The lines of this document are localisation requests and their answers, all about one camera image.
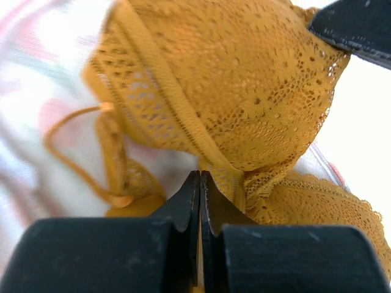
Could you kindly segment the mustard yellow lace bra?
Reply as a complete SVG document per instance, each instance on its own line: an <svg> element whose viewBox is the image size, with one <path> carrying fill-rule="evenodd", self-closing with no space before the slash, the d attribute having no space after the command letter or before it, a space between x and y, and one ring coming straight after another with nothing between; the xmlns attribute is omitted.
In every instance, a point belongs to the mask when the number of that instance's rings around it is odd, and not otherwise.
<svg viewBox="0 0 391 293"><path fill-rule="evenodd" d="M354 225L390 272L381 215L294 165L325 121L349 57L316 38L316 9L290 1L117 1L84 70L108 186L53 146L111 215L163 201L158 179L125 151L131 138L194 155L218 189L260 224Z"/></svg>

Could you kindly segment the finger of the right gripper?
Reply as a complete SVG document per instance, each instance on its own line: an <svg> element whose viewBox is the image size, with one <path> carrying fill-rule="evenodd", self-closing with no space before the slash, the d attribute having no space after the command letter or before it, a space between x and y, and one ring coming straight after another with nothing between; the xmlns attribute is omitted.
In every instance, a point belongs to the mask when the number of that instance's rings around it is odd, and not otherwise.
<svg viewBox="0 0 391 293"><path fill-rule="evenodd" d="M341 0L319 10L309 31L324 42L390 69L390 1Z"/></svg>

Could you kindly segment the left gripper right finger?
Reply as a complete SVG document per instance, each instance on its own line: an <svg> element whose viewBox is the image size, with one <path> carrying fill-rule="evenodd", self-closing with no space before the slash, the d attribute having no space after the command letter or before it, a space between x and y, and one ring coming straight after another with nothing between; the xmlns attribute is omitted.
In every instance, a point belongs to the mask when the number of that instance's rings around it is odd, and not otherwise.
<svg viewBox="0 0 391 293"><path fill-rule="evenodd" d="M389 292L364 234L352 226L257 225L202 172L206 292Z"/></svg>

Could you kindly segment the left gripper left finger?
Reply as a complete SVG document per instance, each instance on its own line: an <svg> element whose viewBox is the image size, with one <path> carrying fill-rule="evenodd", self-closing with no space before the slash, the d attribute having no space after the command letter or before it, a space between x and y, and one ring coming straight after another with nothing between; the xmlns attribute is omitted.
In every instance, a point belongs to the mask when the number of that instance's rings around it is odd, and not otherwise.
<svg viewBox="0 0 391 293"><path fill-rule="evenodd" d="M147 217L38 220L17 244L1 291L192 292L199 200L196 171Z"/></svg>

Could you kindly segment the pink mesh bra laundry bag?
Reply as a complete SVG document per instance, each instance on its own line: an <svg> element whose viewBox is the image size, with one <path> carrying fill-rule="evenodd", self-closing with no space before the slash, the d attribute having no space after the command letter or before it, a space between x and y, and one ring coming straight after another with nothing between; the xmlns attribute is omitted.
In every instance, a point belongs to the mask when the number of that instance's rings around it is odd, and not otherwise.
<svg viewBox="0 0 391 293"><path fill-rule="evenodd" d="M73 114L54 134L53 146L101 186L108 186L95 129L100 102L84 70L116 2L12 1L11 11L1 18L1 190L16 218L15 223L1 223L3 250L13 248L12 228L24 228L39 218L149 215L180 189L191 171L202 170L192 154L126 138L126 153L157 177L163 201L148 211L137 204L130 215L111 215L111 206L47 149L48 131ZM323 164L313 142L294 171L345 189Z"/></svg>

